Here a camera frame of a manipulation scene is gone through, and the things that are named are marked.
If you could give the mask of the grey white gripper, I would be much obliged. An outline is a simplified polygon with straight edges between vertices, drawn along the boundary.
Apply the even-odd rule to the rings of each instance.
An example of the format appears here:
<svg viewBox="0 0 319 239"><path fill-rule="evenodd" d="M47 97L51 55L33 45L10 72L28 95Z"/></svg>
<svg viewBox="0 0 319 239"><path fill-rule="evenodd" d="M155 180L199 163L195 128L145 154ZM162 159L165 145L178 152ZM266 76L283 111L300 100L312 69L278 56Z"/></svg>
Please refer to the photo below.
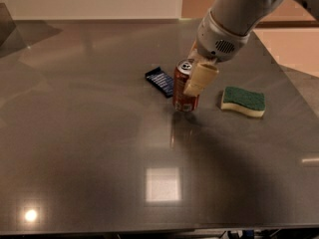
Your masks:
<svg viewBox="0 0 319 239"><path fill-rule="evenodd" d="M238 36L224 30L208 11L198 26L196 41L193 42L187 57L198 61L200 53L218 62L229 61L247 44L248 38L249 35ZM199 96L216 79L218 73L219 70L214 64L196 63L186 81L183 93L189 97Z"/></svg>

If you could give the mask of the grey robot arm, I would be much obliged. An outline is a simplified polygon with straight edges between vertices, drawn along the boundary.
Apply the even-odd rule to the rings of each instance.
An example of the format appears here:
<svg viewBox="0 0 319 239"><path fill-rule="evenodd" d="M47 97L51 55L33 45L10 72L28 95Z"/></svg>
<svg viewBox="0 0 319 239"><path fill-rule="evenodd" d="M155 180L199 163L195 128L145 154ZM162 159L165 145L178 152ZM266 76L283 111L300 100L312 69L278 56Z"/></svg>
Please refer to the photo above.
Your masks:
<svg viewBox="0 0 319 239"><path fill-rule="evenodd" d="M251 31L283 0L215 0L200 22L188 57L193 60L183 93L198 96L218 75L216 65L231 60ZM319 20L319 0L294 0Z"/></svg>

